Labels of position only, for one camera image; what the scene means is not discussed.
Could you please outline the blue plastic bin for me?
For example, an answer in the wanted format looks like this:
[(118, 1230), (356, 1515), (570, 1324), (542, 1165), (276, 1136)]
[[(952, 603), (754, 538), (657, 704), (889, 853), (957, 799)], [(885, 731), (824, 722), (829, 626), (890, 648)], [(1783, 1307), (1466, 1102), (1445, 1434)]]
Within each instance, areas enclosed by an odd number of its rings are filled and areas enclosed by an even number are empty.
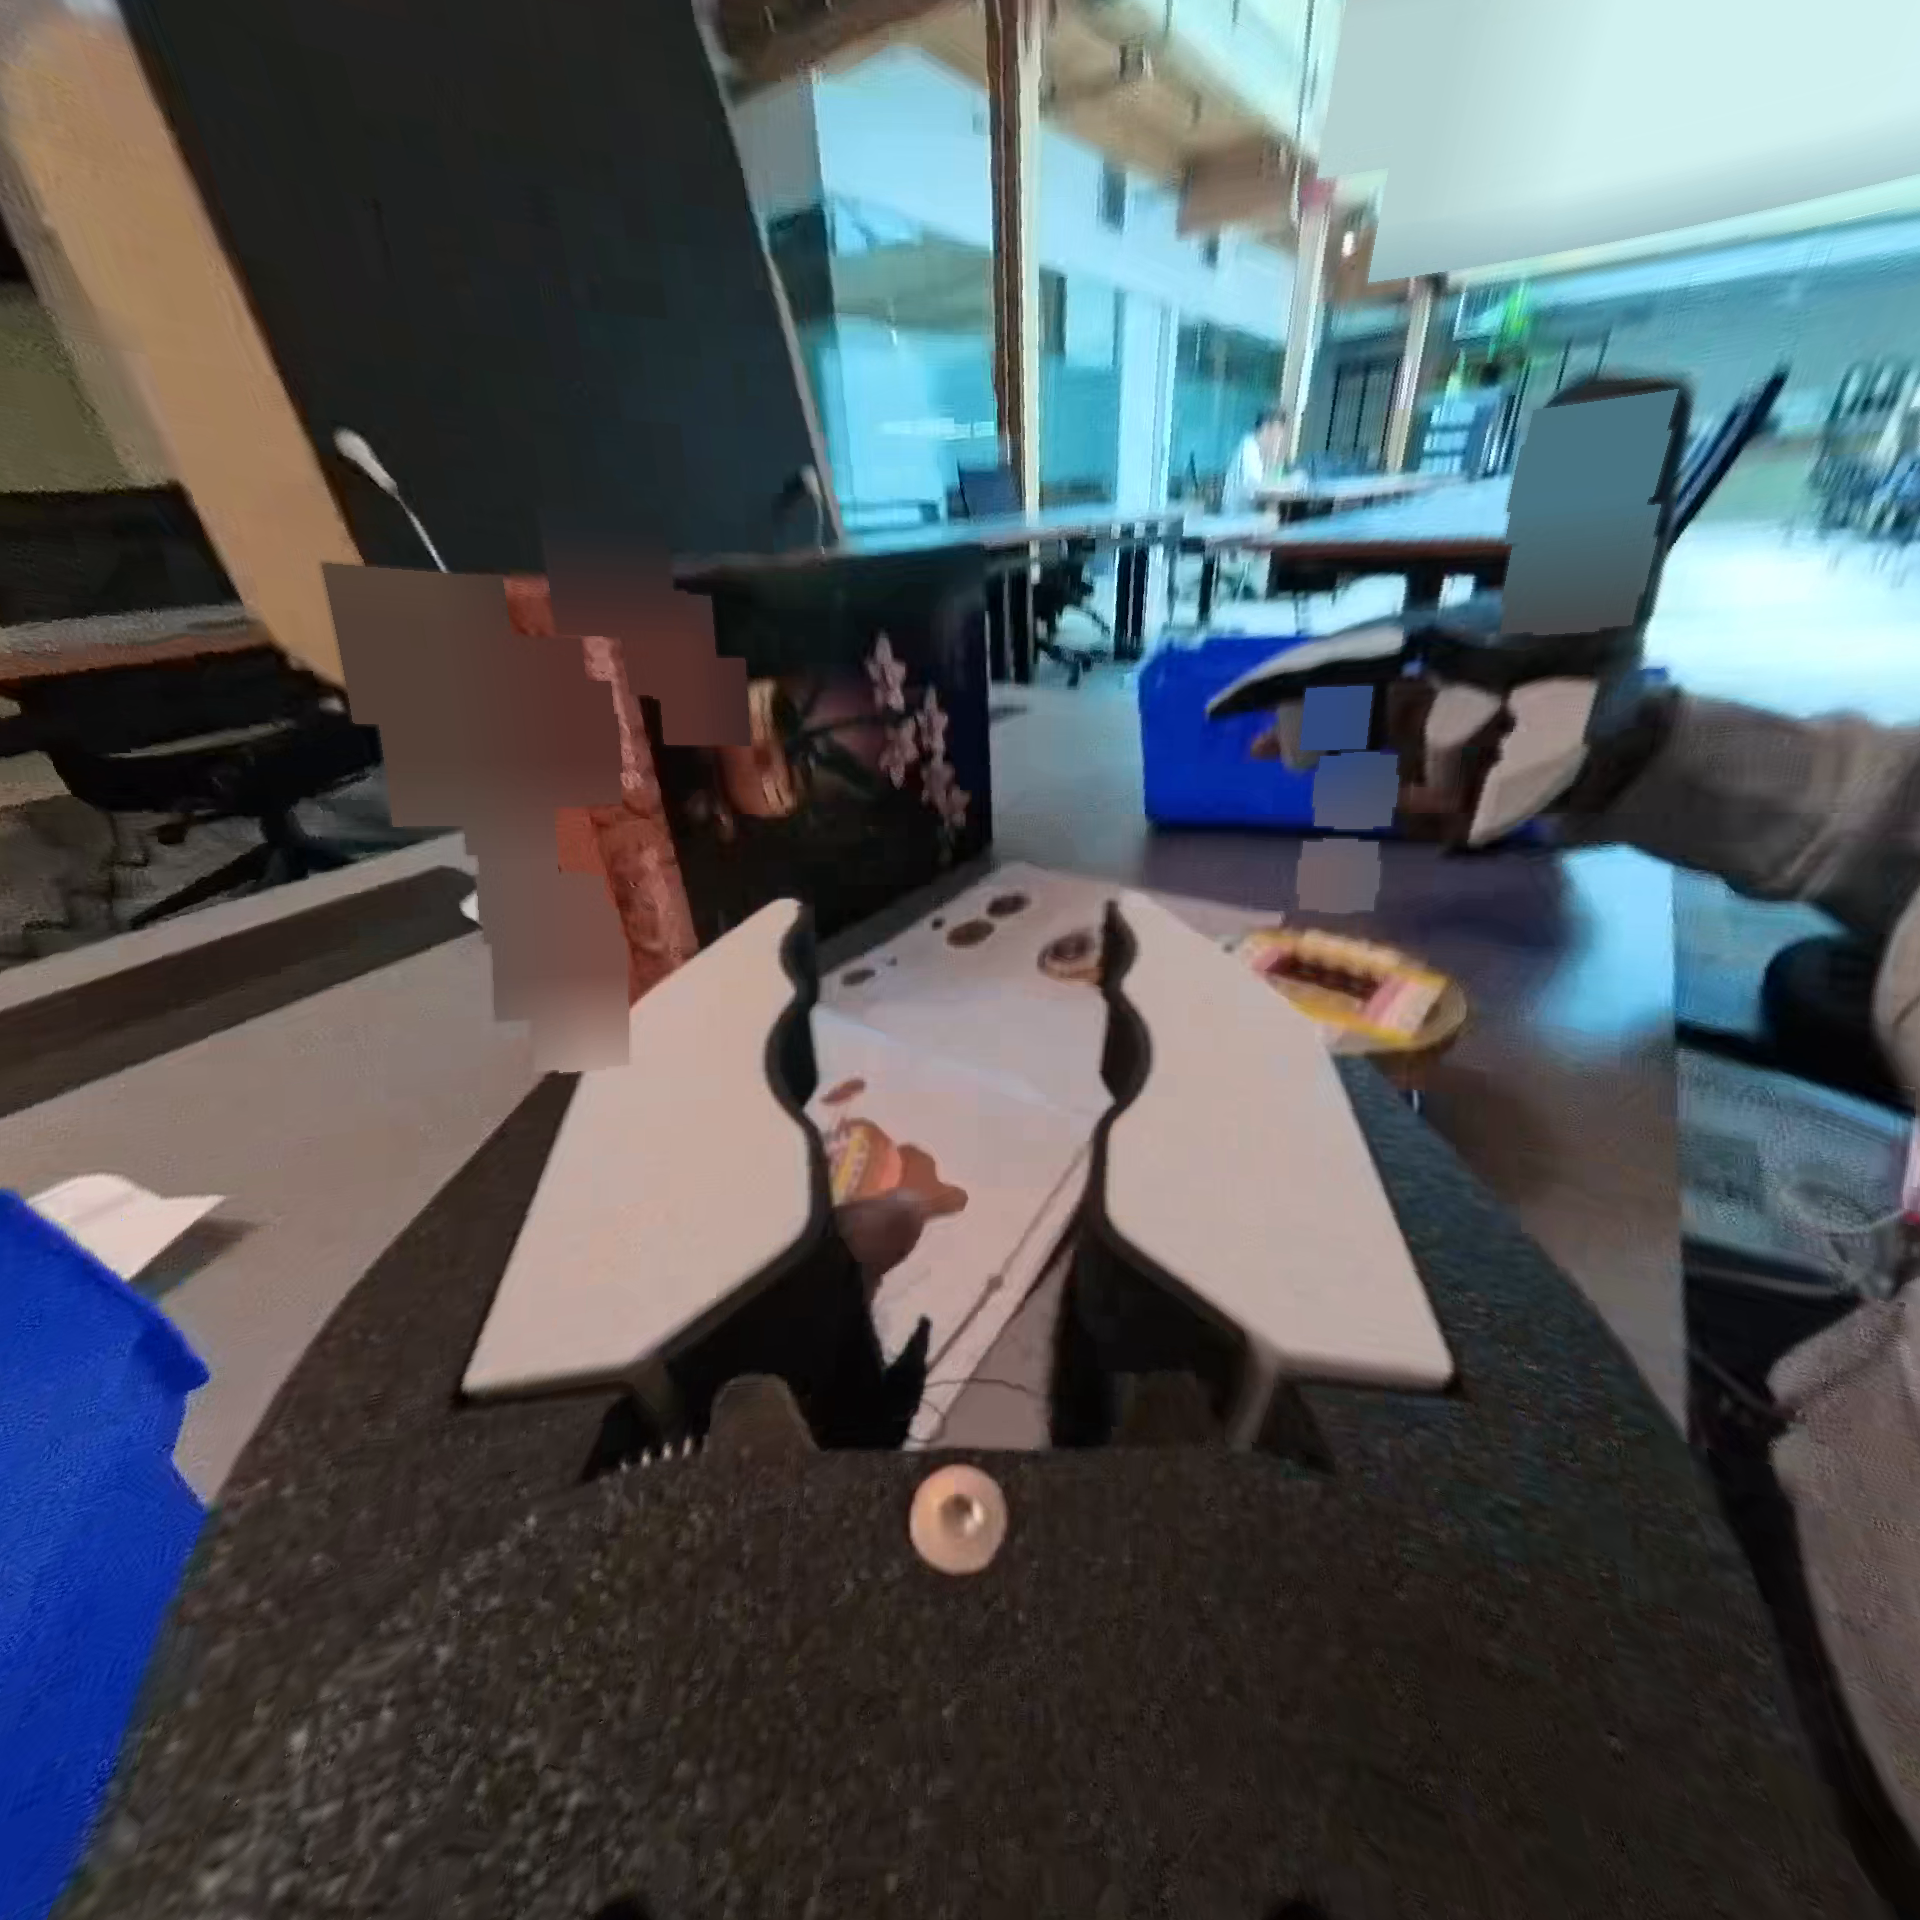
[(175, 1466), (208, 1379), (174, 1322), (1, 1202), (1, 1916), (79, 1862), (204, 1503)]
[(1159, 648), (1138, 677), (1143, 816), (1159, 829), (1244, 829), (1394, 840), (1415, 831), (1410, 792), (1422, 736), (1449, 715), (1413, 635), (1404, 677), (1377, 687), (1317, 687), (1302, 706), (1210, 724), (1205, 706), (1302, 631), (1249, 620)]

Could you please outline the black office chair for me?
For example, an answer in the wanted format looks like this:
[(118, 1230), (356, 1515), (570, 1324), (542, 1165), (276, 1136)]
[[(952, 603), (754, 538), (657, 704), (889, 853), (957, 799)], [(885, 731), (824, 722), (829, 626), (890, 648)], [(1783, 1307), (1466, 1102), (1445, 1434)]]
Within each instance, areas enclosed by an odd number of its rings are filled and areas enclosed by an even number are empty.
[(172, 846), (206, 826), (256, 829), (252, 851), (143, 906), (129, 928), (368, 856), (351, 838), (309, 831), (296, 811), (377, 772), (377, 731), (351, 720), (341, 693), (262, 648), (204, 668), (58, 677), (20, 709), (66, 791), (112, 822), (153, 816), (154, 838)]

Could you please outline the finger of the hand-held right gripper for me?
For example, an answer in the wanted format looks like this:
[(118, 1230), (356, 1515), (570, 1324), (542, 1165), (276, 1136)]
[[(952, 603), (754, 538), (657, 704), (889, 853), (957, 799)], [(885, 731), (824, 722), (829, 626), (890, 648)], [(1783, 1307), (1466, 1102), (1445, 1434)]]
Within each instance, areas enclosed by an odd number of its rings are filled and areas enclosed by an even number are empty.
[(1471, 730), (1458, 750), (1458, 851), (1481, 853), (1549, 811), (1591, 755), (1596, 678), (1458, 687)]
[(1292, 642), (1206, 700), (1210, 724), (1302, 706), (1317, 687), (1377, 687), (1404, 677), (1410, 635), (1400, 618)]

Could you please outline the black mesh chair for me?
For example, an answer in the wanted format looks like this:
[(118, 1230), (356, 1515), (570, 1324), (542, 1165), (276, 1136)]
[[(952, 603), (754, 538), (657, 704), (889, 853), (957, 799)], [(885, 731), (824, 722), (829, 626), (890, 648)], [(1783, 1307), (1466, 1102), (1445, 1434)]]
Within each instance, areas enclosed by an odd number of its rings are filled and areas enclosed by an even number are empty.
[(1789, 1074), (1911, 1111), (1918, 1093), (1916, 931), (1884, 950), (1845, 938), (1789, 943), (1767, 965), (1767, 1043)]

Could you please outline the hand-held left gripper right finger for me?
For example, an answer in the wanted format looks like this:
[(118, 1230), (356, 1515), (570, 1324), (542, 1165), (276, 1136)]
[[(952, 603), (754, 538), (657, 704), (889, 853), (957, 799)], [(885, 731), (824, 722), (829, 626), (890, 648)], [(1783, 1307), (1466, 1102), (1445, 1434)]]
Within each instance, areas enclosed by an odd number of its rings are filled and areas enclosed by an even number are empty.
[(1320, 1456), (1302, 1387), (1447, 1396), (1455, 1358), (1327, 1045), (1141, 893), (1106, 1014), (1065, 1282), (1065, 1442)]

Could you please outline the black panel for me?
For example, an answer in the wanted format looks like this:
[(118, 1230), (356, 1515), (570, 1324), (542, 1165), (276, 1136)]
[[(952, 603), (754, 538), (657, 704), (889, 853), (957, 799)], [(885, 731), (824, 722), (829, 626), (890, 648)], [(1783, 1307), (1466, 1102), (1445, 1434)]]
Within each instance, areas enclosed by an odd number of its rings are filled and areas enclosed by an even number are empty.
[(799, 347), (688, 2), (141, 2), (122, 21), (368, 564), (813, 546)]

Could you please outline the brick pot model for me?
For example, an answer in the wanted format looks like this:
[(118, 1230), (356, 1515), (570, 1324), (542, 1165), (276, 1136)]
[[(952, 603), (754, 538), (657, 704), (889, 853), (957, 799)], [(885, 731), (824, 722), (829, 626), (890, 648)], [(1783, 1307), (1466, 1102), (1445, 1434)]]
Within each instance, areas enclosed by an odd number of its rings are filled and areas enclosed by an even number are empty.
[(1450, 975), (1389, 943), (1278, 923), (1220, 946), (1352, 1058), (1415, 1064), (1447, 1052), (1470, 1020)]

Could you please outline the black flower print box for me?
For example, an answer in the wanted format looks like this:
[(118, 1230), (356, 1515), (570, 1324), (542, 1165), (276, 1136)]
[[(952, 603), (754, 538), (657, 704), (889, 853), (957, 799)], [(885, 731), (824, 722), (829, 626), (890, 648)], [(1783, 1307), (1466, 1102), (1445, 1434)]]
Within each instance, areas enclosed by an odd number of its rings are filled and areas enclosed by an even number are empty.
[(989, 596), (970, 538), (873, 538), (674, 567), (672, 596), (502, 582), (509, 621), (564, 637), (608, 693), (620, 799), (564, 806), (564, 872), (592, 875), (634, 1000), (777, 895), (829, 939), (992, 840)]

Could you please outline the white instruction booklet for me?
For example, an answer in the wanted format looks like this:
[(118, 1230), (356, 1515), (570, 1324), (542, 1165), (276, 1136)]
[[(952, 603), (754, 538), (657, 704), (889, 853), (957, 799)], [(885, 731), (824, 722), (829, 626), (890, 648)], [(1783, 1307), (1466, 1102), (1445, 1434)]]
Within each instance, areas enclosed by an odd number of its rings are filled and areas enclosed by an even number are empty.
[(1095, 879), (1012, 866), (820, 981), (806, 1116), (833, 1202), (967, 1190), (871, 1304), (885, 1362), (928, 1326), (912, 1450), (934, 1444), (1065, 1237), (1106, 1102), (1087, 979), (1106, 900)]

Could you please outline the background office desks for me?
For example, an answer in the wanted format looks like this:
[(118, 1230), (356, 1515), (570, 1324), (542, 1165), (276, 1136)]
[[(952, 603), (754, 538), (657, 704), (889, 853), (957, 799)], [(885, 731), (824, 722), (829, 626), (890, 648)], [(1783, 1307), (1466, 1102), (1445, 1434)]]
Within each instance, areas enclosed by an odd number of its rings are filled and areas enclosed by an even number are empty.
[(1068, 507), (996, 515), (986, 518), (922, 518), (856, 533), (760, 558), (682, 563), (686, 586), (705, 586), (737, 571), (766, 571), (824, 560), (921, 560), (962, 549), (1006, 558), (1017, 586), (1070, 549), (1112, 552), (1116, 618), (1109, 659), (1134, 663), (1145, 652), (1145, 595), (1157, 558), (1166, 558), (1168, 618), (1177, 618), (1177, 573), (1198, 560), (1192, 620), (1206, 626), (1217, 598), (1217, 573), (1231, 558), (1263, 564), (1266, 596), (1304, 598), (1341, 586), (1394, 578), (1405, 602), (1429, 607), (1445, 586), (1465, 578), (1477, 587), (1503, 578), (1508, 478), (1389, 472), (1332, 480), (1294, 480), (1269, 490), (1255, 511), (1188, 511)]

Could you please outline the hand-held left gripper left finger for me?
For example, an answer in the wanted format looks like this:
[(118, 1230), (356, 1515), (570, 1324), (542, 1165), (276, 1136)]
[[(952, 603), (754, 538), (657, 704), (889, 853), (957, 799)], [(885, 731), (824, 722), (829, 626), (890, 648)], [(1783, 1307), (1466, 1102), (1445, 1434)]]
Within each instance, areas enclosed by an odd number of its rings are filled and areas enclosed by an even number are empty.
[(809, 908), (772, 900), (634, 999), (625, 1061), (574, 1086), (465, 1400), (660, 1374), (818, 1242), (818, 986)]

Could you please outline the curved wooden board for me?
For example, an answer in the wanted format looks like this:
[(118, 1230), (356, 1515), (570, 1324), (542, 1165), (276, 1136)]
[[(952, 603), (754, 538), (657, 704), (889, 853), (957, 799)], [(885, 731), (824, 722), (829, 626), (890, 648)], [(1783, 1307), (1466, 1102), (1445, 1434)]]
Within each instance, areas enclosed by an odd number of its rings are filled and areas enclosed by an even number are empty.
[(118, 461), (177, 483), (278, 648), (345, 684), (358, 550), (117, 5), (1, 6), (4, 212)]

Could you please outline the white paper sheet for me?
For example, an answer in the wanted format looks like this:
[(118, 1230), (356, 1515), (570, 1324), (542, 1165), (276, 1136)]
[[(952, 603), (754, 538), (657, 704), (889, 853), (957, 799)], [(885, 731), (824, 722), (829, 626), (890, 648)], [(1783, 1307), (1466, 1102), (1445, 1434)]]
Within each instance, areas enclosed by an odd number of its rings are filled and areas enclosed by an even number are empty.
[(128, 1285), (165, 1261), (221, 1204), (218, 1192), (167, 1195), (112, 1173), (77, 1174), (26, 1197), (41, 1221)]

